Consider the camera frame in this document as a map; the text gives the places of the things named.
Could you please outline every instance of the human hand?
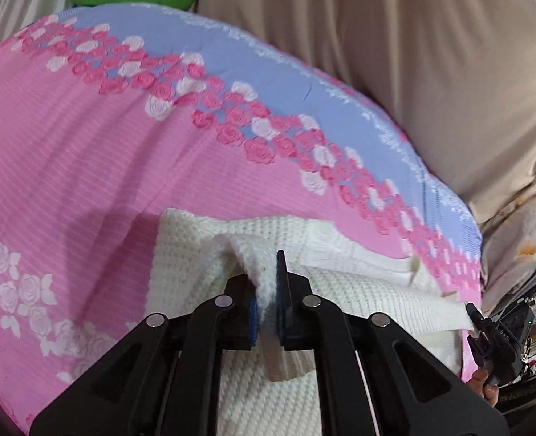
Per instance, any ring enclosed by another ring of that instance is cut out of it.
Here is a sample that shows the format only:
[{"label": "human hand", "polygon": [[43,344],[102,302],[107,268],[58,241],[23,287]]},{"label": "human hand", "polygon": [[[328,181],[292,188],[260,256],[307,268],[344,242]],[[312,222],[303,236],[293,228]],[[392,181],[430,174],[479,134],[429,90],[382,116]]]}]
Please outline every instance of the human hand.
[{"label": "human hand", "polygon": [[476,392],[477,395],[484,398],[490,406],[496,406],[498,403],[498,387],[486,385],[487,378],[488,371],[479,368],[472,374],[472,378],[466,382],[466,385]]}]

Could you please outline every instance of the white knitted cloth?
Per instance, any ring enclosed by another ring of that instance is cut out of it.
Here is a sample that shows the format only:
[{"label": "white knitted cloth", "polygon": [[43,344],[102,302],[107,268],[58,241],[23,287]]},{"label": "white knitted cloth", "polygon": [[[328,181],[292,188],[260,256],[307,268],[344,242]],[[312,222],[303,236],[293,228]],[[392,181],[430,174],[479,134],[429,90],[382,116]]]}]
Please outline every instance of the white knitted cloth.
[{"label": "white knitted cloth", "polygon": [[[159,226],[146,314],[191,313],[221,294],[226,280],[241,271],[256,285],[259,346],[224,353],[218,435],[321,434],[312,354],[285,353],[276,338],[278,249],[285,251],[289,271],[309,277],[315,294],[346,313],[368,317],[383,311],[437,348],[443,342],[455,345],[452,334],[436,343],[444,331],[472,328],[464,304],[442,299],[417,259],[371,253],[328,222],[294,217],[219,221],[168,210]],[[444,355],[454,352],[441,349]]]}]

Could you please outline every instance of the beige fabric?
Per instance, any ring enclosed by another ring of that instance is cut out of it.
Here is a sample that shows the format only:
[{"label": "beige fabric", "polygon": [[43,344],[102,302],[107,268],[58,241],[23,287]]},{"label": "beige fabric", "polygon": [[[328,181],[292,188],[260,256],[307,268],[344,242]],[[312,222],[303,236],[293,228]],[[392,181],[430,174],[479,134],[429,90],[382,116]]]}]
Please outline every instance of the beige fabric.
[{"label": "beige fabric", "polygon": [[199,0],[366,92],[491,218],[536,175],[536,0]]}]

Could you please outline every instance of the metal screw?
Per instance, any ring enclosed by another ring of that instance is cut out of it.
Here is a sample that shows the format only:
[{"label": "metal screw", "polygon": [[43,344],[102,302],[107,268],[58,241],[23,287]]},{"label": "metal screw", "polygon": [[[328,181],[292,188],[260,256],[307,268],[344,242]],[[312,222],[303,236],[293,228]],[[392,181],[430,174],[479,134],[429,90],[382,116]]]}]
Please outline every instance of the metal screw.
[{"label": "metal screw", "polygon": [[302,303],[308,308],[316,308],[320,305],[320,298],[315,295],[307,295],[302,299]]},{"label": "metal screw", "polygon": [[158,328],[163,323],[165,323],[165,316],[160,313],[150,314],[147,317],[147,326],[151,326],[152,328]]},{"label": "metal screw", "polygon": [[234,300],[232,300],[232,297],[229,295],[220,295],[216,297],[216,299],[214,300],[214,303],[216,304],[216,306],[220,308],[227,308],[232,303],[234,303]]},{"label": "metal screw", "polygon": [[373,316],[371,316],[371,321],[375,326],[378,326],[379,328],[384,328],[391,322],[391,320],[385,313],[375,313]]}]

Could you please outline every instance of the floral fabric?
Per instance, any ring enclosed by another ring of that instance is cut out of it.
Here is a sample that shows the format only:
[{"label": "floral fabric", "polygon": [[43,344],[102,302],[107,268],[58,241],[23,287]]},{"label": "floral fabric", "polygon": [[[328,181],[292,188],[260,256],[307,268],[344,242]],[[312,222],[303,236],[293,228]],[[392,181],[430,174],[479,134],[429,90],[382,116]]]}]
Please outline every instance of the floral fabric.
[{"label": "floral fabric", "polygon": [[507,301],[536,271],[536,181],[482,225],[482,306]]},{"label": "floral fabric", "polygon": [[0,401],[24,430],[144,316],[170,207],[332,221],[479,304],[475,222],[367,98],[170,8],[51,15],[0,45]]}]

